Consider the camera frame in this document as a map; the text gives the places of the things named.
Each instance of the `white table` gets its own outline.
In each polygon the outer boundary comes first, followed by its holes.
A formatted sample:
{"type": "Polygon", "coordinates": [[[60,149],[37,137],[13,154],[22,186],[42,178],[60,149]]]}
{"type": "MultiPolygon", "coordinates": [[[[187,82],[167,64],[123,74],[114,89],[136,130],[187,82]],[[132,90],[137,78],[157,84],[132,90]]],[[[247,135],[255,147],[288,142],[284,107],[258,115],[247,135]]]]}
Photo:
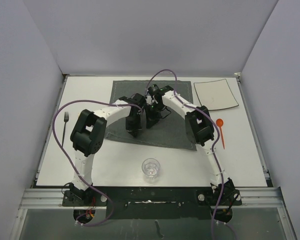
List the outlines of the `white table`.
{"type": "MultiPolygon", "coordinates": [[[[65,84],[60,107],[79,99],[109,103],[113,81],[149,79],[149,77],[128,76],[70,76],[65,84]]],[[[191,81],[194,104],[200,106],[193,83],[216,81],[222,78],[179,77],[178,79],[191,81]]],[[[157,77],[156,80],[174,80],[174,78],[157,77]]],[[[266,187],[262,164],[237,80],[230,77],[227,78],[227,82],[239,106],[210,112],[213,120],[221,118],[224,121],[222,130],[226,147],[224,150],[221,140],[218,142],[216,145],[218,158],[236,187],[266,187]]],[[[104,106],[94,103],[75,103],[65,109],[69,112],[69,122],[66,126],[64,148],[73,160],[75,154],[70,134],[78,114],[83,109],[95,111],[102,107],[104,106]]],[[[60,141],[64,126],[63,118],[62,112],[56,120],[56,134],[60,141]]],[[[37,186],[62,186],[71,182],[74,170],[57,146],[52,134],[43,154],[37,186]]],[[[210,176],[206,162],[207,160],[197,151],[122,143],[105,139],[94,158],[92,181],[95,186],[209,187],[210,176]],[[147,158],[155,158],[161,165],[160,176],[155,184],[149,184],[144,180],[141,165],[147,158]]]]}

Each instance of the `orange spoon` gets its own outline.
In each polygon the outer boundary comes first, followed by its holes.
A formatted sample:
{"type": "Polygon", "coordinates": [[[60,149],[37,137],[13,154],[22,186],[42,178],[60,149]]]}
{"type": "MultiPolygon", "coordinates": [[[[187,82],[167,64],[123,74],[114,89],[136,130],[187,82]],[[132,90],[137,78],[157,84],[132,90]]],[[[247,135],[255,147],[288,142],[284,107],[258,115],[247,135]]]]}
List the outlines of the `orange spoon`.
{"type": "Polygon", "coordinates": [[[225,149],[225,140],[224,140],[224,135],[222,133],[222,128],[221,128],[224,125],[224,121],[221,118],[218,118],[215,123],[220,128],[222,145],[223,145],[223,149],[225,149]]]}

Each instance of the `fork handle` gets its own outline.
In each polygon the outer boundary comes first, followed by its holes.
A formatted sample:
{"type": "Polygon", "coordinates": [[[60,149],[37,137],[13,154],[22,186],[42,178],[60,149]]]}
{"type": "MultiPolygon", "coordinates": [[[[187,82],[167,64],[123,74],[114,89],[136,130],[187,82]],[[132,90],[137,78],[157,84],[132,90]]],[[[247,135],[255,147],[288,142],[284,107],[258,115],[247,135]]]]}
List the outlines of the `fork handle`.
{"type": "Polygon", "coordinates": [[[67,122],[64,122],[63,134],[62,134],[62,144],[61,144],[62,147],[64,146],[64,142],[65,142],[66,124],[67,124],[67,122]]]}

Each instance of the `gray placemat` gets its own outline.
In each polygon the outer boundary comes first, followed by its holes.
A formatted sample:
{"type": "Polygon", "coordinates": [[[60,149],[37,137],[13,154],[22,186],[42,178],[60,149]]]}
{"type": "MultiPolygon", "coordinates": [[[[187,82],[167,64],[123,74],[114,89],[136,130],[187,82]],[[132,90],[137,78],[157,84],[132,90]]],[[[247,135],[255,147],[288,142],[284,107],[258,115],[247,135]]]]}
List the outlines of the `gray placemat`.
{"type": "MultiPolygon", "coordinates": [[[[135,93],[144,94],[148,81],[113,81],[110,103],[114,103],[122,96],[131,97],[135,93]]],[[[175,81],[153,81],[159,88],[171,86],[174,88],[175,81]]],[[[178,81],[177,92],[184,99],[193,102],[192,87],[190,81],[178,81]]],[[[105,132],[105,138],[130,144],[149,145],[164,148],[187,149],[196,151],[196,146],[192,144],[186,136],[185,120],[175,111],[171,110],[171,114],[161,119],[152,128],[146,129],[146,113],[141,117],[142,131],[137,137],[131,136],[126,132],[126,120],[124,118],[111,124],[105,132]]],[[[162,116],[168,114],[167,111],[162,112],[162,116]]]]}

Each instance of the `red spoon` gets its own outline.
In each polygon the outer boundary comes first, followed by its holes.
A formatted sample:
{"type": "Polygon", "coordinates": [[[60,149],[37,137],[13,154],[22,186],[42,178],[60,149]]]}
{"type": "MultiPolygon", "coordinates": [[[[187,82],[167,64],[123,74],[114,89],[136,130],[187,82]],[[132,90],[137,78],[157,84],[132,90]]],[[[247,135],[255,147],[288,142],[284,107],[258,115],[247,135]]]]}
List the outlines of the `red spoon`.
{"type": "Polygon", "coordinates": [[[222,145],[223,145],[223,149],[225,149],[225,140],[224,140],[224,135],[222,133],[222,128],[221,128],[224,125],[224,121],[221,118],[218,118],[215,123],[220,128],[222,145]]]}

